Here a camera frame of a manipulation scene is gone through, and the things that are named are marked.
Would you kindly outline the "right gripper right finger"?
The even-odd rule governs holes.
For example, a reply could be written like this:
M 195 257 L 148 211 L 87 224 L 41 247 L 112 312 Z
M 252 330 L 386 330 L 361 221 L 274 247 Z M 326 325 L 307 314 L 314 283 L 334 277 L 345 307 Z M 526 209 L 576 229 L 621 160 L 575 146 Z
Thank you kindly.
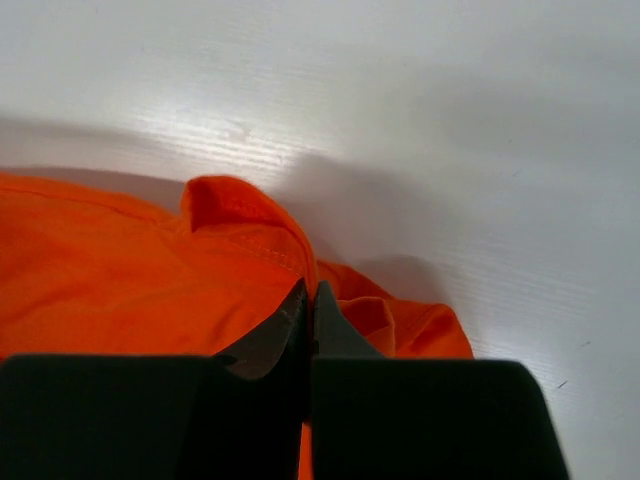
M 520 363 L 383 356 L 318 287 L 310 374 L 317 479 L 566 479 L 542 391 Z

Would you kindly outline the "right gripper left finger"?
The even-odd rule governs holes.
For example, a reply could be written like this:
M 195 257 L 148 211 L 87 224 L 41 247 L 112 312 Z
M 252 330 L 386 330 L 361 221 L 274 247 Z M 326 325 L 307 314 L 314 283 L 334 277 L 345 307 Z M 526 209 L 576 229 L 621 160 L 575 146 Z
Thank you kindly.
M 19 355 L 1 367 L 5 479 L 293 479 L 307 292 L 211 356 Z

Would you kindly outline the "orange t shirt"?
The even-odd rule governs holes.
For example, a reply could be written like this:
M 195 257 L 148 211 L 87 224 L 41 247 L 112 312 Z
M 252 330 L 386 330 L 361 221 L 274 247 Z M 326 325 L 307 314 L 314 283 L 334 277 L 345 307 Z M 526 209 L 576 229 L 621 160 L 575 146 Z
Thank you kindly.
M 467 360 L 446 305 L 393 296 L 320 260 L 274 200 L 232 177 L 199 177 L 172 214 L 126 195 L 1 178 L 1 367 L 19 355 L 211 356 L 307 292 L 308 376 L 299 468 L 312 472 L 310 374 L 318 287 L 383 356 Z

